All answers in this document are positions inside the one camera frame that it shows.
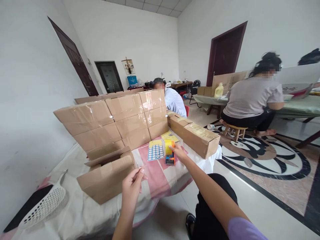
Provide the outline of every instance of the black shoe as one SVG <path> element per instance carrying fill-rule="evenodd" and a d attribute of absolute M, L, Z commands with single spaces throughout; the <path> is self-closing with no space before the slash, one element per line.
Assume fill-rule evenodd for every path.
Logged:
<path fill-rule="evenodd" d="M 192 237 L 191 225 L 194 224 L 195 221 L 196 221 L 196 217 L 192 213 L 188 213 L 188 215 L 186 217 L 186 228 L 187 228 L 189 239 L 191 239 L 191 237 Z"/>

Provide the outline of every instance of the hair bun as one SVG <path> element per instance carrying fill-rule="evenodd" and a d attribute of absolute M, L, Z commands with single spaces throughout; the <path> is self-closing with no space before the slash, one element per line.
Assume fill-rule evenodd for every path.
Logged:
<path fill-rule="evenodd" d="M 262 56 L 262 60 L 268 61 L 279 56 L 280 55 L 276 54 L 275 52 L 267 52 Z"/>

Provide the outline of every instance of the black backpack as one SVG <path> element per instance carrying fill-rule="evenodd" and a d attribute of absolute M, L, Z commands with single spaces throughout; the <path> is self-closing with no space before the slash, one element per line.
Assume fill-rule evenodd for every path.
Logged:
<path fill-rule="evenodd" d="M 313 64 L 318 62 L 320 62 L 319 48 L 313 50 L 311 53 L 308 53 L 307 55 L 304 55 L 298 62 L 298 65 L 307 65 L 307 64 Z"/>

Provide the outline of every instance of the black pants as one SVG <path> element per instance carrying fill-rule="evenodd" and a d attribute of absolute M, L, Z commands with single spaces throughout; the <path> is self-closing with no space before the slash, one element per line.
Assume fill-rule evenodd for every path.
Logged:
<path fill-rule="evenodd" d="M 247 127 L 251 129 L 257 128 L 259 132 L 266 131 L 276 114 L 273 110 L 266 110 L 261 115 L 249 118 L 233 118 L 221 113 L 221 118 L 228 124 L 237 127 Z"/>
<path fill-rule="evenodd" d="M 238 204 L 237 196 L 225 177 L 217 173 L 208 174 L 219 186 Z M 201 193 L 196 206 L 196 221 L 194 223 L 192 240 L 194 239 L 229 239 L 222 225 L 212 213 Z"/>

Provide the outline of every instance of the hand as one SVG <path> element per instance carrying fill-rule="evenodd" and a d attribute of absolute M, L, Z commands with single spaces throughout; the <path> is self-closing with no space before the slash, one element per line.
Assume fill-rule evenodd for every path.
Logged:
<path fill-rule="evenodd" d="M 184 150 L 181 148 L 180 145 L 175 144 L 175 147 L 169 146 L 169 148 L 174 152 L 174 154 L 179 158 L 181 162 L 187 158 L 187 155 L 185 154 Z"/>
<path fill-rule="evenodd" d="M 147 180 L 144 167 L 136 168 L 122 181 L 122 208 L 134 210 L 141 193 L 141 181 Z"/>

